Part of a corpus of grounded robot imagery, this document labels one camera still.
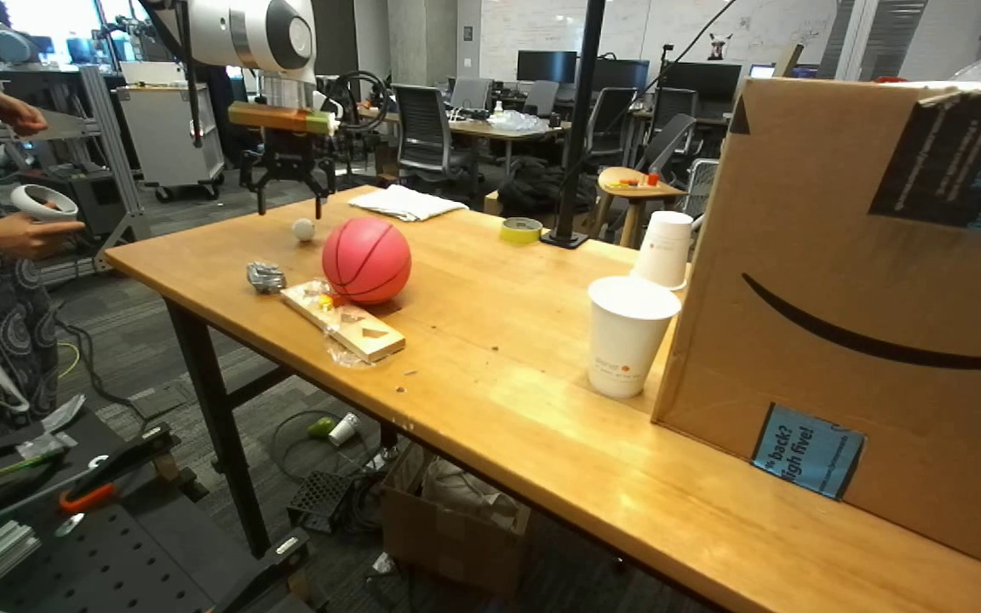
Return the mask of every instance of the cardboard box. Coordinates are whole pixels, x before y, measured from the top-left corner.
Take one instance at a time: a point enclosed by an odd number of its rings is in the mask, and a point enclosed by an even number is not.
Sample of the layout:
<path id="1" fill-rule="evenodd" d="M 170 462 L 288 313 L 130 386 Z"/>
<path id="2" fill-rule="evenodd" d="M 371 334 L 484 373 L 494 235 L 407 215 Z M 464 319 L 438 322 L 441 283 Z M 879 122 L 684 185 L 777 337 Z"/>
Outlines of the cardboard box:
<path id="1" fill-rule="evenodd" d="M 744 89 L 656 423 L 981 557 L 981 93 Z"/>
<path id="2" fill-rule="evenodd" d="M 433 501 L 422 487 L 429 458 L 433 451 L 408 443 L 388 471 L 384 550 L 486 594 L 514 598 L 531 510 L 517 505 L 514 521 L 490 521 L 486 513 Z"/>

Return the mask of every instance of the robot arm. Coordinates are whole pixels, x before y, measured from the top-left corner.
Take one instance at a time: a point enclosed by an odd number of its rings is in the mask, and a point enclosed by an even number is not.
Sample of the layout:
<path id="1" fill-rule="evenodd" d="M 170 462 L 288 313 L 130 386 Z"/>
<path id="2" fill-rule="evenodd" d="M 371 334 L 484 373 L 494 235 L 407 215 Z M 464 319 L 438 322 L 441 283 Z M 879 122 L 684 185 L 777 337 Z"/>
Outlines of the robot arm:
<path id="1" fill-rule="evenodd" d="M 281 109 L 309 109 L 318 62 L 314 0 L 142 0 L 167 35 L 203 64 L 261 67 Z"/>

